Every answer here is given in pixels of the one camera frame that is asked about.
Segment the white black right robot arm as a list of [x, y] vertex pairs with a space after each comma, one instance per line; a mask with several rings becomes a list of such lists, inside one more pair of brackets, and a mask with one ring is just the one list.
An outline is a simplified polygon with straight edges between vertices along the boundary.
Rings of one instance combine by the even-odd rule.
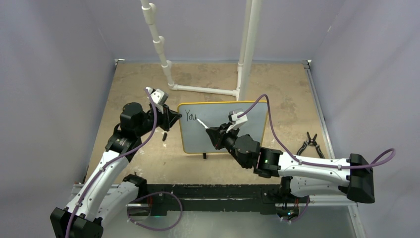
[[365, 204], [375, 202], [373, 169], [360, 154], [344, 159], [297, 156], [262, 147], [248, 134], [227, 124], [205, 129], [216, 150], [225, 149], [245, 169], [263, 178], [279, 177], [279, 198], [285, 202], [309, 195], [344, 195]]

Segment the white PVC pipe frame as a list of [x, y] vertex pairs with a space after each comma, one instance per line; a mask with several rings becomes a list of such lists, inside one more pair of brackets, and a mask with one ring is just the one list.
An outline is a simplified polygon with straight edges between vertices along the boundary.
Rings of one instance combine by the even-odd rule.
[[[157, 61], [173, 91], [246, 98], [258, 38], [261, 0], [174, 0], [157, 13], [150, 0], [140, 2]], [[175, 78], [175, 61], [233, 61], [234, 75], [227, 89], [187, 86]]]

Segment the yellow framed whiteboard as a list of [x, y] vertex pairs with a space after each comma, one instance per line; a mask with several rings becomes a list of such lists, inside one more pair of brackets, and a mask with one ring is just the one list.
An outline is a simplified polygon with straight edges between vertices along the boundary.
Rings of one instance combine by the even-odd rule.
[[[228, 113], [241, 109], [245, 111], [253, 101], [232, 102], [195, 102], [178, 105], [177, 111], [182, 115], [179, 120], [183, 151], [187, 154], [223, 153], [225, 149], [216, 150], [205, 128], [196, 121], [199, 118], [208, 127], [228, 123]], [[259, 101], [248, 113], [248, 121], [240, 127], [239, 136], [248, 134], [253, 140], [262, 142], [268, 117], [267, 103]]]

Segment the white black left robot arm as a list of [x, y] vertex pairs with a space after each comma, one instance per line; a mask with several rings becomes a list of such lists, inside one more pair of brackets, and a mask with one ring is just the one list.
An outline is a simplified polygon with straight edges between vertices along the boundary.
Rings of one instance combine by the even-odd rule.
[[139, 103], [126, 104], [94, 172], [65, 208], [52, 211], [50, 220], [55, 236], [100, 238], [105, 227], [129, 202], [145, 201], [147, 181], [142, 177], [128, 175], [117, 187], [112, 187], [113, 182], [146, 144], [141, 140], [143, 135], [151, 135], [156, 127], [169, 131], [181, 117], [166, 104], [151, 106], [147, 112]]

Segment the black pliers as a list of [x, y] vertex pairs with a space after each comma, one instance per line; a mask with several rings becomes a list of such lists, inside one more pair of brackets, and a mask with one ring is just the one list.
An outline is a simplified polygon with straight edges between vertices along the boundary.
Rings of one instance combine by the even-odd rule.
[[300, 156], [308, 146], [312, 146], [312, 147], [315, 148], [318, 156], [320, 158], [325, 159], [325, 155], [323, 154], [323, 152], [320, 148], [320, 145], [316, 142], [316, 138], [317, 138], [317, 134], [315, 134], [313, 137], [311, 137], [309, 132], [307, 132], [307, 140], [303, 142], [302, 146], [298, 149], [296, 155]]

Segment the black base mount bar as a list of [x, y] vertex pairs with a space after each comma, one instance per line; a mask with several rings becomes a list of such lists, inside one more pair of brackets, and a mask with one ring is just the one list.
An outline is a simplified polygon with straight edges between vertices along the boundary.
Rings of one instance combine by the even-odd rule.
[[153, 216], [169, 211], [194, 212], [259, 212], [262, 215], [298, 215], [294, 209], [306, 205], [309, 197], [296, 197], [289, 188], [291, 178], [280, 184], [149, 184], [137, 175], [128, 175], [124, 182], [134, 183], [141, 204]]

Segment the white whiteboard marker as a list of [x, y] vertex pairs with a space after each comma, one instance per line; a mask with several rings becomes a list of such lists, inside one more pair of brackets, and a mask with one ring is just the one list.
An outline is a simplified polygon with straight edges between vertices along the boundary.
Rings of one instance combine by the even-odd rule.
[[205, 129], [208, 129], [209, 127], [204, 123], [204, 122], [202, 122], [199, 118], [196, 118], [196, 121], [199, 123], [199, 124], [201, 124]]

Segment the aluminium table edge rail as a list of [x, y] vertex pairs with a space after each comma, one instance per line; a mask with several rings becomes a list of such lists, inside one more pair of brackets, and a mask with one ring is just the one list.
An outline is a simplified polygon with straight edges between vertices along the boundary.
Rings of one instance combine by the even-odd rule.
[[[317, 114], [319, 116], [321, 128], [322, 128], [322, 134], [324, 138], [325, 147], [327, 149], [327, 154], [329, 158], [335, 159], [335, 154], [332, 148], [332, 144], [330, 141], [328, 129], [325, 123], [324, 115], [321, 109], [321, 105], [318, 99], [318, 95], [316, 92], [315, 84], [312, 78], [311, 69], [310, 69], [310, 62], [311, 60], [303, 60], [302, 65], [305, 69], [314, 103], [316, 105]], [[340, 207], [346, 207], [345, 214], [348, 214], [349, 218], [347, 219], [347, 224], [350, 227], [350, 230], [353, 231], [355, 238], [366, 238], [366, 232], [364, 230], [363, 224], [360, 220], [359, 210], [358, 210], [358, 203], [352, 202], [350, 200], [347, 200], [343, 196], [336, 196], [336, 195], [316, 195], [312, 201], [313, 205], [316, 206], [340, 206]]]

